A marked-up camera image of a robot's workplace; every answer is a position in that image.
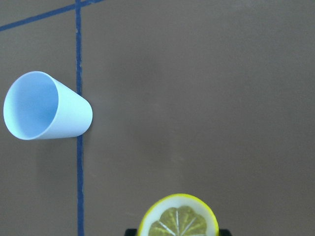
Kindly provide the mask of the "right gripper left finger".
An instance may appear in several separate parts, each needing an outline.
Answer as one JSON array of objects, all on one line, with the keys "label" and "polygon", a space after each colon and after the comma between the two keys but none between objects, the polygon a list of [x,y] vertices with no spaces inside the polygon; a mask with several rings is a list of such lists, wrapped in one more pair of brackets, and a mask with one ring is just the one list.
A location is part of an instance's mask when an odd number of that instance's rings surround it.
[{"label": "right gripper left finger", "polygon": [[125,236],[137,236],[137,229],[134,228],[126,229]]}]

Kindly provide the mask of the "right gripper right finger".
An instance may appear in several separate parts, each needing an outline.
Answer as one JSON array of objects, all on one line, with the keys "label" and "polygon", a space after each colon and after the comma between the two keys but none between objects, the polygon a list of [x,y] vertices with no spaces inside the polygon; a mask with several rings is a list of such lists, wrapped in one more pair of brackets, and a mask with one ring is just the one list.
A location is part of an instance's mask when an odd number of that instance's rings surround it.
[{"label": "right gripper right finger", "polygon": [[219,229],[219,236],[232,236],[232,233],[228,229]]}]

